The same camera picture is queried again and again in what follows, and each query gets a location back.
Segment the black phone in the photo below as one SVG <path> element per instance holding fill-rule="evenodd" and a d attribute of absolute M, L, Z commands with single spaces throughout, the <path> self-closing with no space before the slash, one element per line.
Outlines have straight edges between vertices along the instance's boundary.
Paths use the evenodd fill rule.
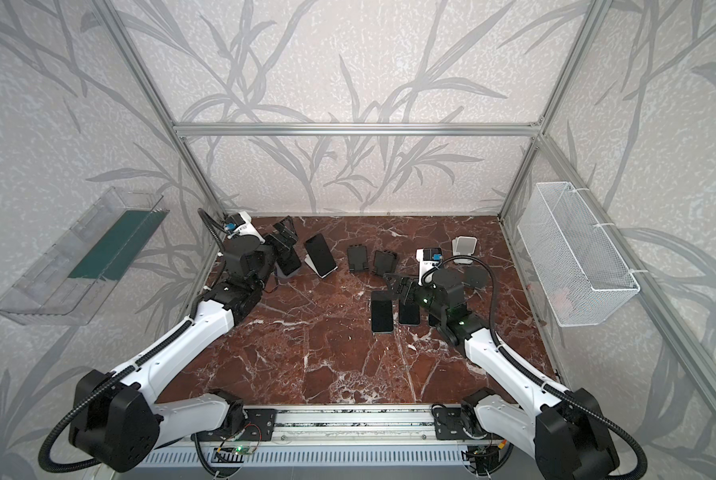
<path fill-rule="evenodd" d="M 302 261 L 293 247 L 281 248 L 277 252 L 277 264 L 279 264 L 286 273 L 289 273 L 301 267 Z"/>
<path fill-rule="evenodd" d="M 311 256 L 316 267 L 322 273 L 325 270 L 333 268 L 335 264 L 337 265 L 336 260 L 332 255 L 331 247 L 326 242 L 322 233 L 318 233 L 306 240 L 305 249 L 307 251 L 307 255 L 309 254 Z"/>

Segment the white front phone stand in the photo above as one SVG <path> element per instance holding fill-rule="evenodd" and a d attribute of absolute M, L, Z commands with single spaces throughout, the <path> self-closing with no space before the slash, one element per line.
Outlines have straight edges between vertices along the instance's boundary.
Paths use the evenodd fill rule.
<path fill-rule="evenodd" d="M 460 265 L 471 265 L 475 255 L 477 238 L 459 236 L 452 240 L 452 254 L 456 257 L 454 262 Z"/>

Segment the dark grey front phone stand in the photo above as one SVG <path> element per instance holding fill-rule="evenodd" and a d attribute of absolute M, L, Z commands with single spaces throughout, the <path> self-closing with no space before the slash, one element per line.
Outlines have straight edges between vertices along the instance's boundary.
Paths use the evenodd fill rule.
<path fill-rule="evenodd" d="M 490 282 L 489 273 L 482 267 L 469 266 L 464 269 L 464 284 L 475 290 L 485 289 Z"/>

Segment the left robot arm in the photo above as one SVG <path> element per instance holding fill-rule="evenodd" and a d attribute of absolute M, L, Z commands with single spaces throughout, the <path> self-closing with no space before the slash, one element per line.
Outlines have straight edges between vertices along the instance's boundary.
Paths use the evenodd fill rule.
<path fill-rule="evenodd" d="M 103 373 L 92 370 L 76 386 L 73 409 L 45 439 L 39 464 L 65 473 L 105 464 L 127 472 L 151 451 L 200 432 L 235 436 L 247 423 L 242 399 L 214 390 L 187 400 L 160 402 L 166 387 L 201 352 L 237 327 L 253 311 L 276 272 L 301 262 L 291 217 L 261 235 L 239 212 L 218 222 L 199 213 L 218 241 L 221 270 L 199 294 L 186 317 L 143 352 Z"/>

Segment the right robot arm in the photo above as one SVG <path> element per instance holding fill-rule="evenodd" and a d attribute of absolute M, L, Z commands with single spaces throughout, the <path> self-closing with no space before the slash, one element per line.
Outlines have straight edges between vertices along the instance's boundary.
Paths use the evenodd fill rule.
<path fill-rule="evenodd" d="M 447 342 L 510 395 L 510 402 L 497 393 L 473 402 L 470 409 L 482 432 L 497 434 L 531 456 L 546 479 L 603 479 L 619 467 L 608 428 L 593 417 L 600 410 L 595 398 L 579 389 L 570 401 L 561 399 L 563 385 L 518 355 L 467 306 L 458 274 L 440 269 L 429 271 L 424 282 L 399 274 L 385 280 L 399 301 L 437 319 Z"/>

